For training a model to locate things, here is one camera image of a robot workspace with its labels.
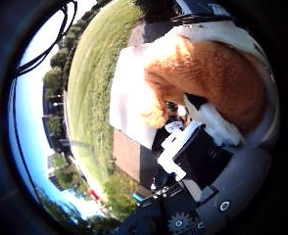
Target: lawn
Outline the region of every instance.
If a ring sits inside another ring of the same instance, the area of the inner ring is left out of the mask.
[[[114,0],[82,34],[68,85],[68,119],[75,156],[101,185],[113,172],[113,130],[109,126],[112,78],[140,10],[131,0]]]

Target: gear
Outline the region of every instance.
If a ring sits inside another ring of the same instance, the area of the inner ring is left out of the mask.
[[[193,220],[190,218],[189,214],[178,212],[168,221],[168,230],[172,235],[177,235],[189,230],[193,224]]]

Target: wire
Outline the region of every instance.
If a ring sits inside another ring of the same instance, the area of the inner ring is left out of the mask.
[[[18,66],[16,69],[16,72],[15,72],[15,77],[21,76],[21,75],[37,68],[45,60],[45,58],[48,56],[48,54],[51,52],[51,50],[54,48],[54,46],[68,33],[70,27],[73,24],[74,18],[76,16],[76,11],[77,11],[77,2],[71,0],[69,3],[73,3],[74,12],[73,12],[72,20],[71,20],[68,28],[65,30],[66,25],[67,25],[67,21],[68,21],[68,6],[67,6],[68,3],[67,3],[67,4],[63,5],[62,8],[60,9],[60,11],[62,11],[64,14],[64,19],[63,19],[63,22],[61,24],[61,27],[59,29],[59,32],[58,32],[58,35],[57,35],[55,41],[44,52],[39,54],[37,57],[33,58],[32,60],[30,60],[29,62],[25,63],[22,66]]]

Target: orange cat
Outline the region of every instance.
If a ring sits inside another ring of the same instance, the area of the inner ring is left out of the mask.
[[[244,135],[262,119],[262,78],[237,50],[213,41],[192,42],[181,35],[162,37],[148,47],[144,79],[150,109],[143,117],[149,125],[162,127],[168,119],[165,101],[184,106],[184,93],[205,97]]]

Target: sky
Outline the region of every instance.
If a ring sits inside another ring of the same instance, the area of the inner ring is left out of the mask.
[[[78,0],[77,13],[74,23],[96,3],[95,0]],[[73,6],[69,4],[69,19],[72,16]],[[21,64],[24,64],[44,50],[46,50],[55,40],[60,25],[63,20],[63,13],[57,12],[43,27],[39,29],[32,41],[25,50]],[[45,193],[54,201],[66,201],[73,203],[85,218],[97,211],[95,203],[86,203],[83,199],[78,199],[73,193],[64,191],[61,193],[47,178],[47,157],[54,152],[50,149],[43,129],[42,110],[42,77],[50,68],[50,57],[55,55],[58,47],[55,46],[45,61],[37,67],[18,78],[16,93],[16,118],[24,158],[28,170],[32,175],[36,185],[43,188]],[[10,115],[9,135],[14,155],[18,151],[17,143],[14,141],[13,117]],[[25,172],[22,168],[21,159],[15,155],[18,169],[23,178]]]

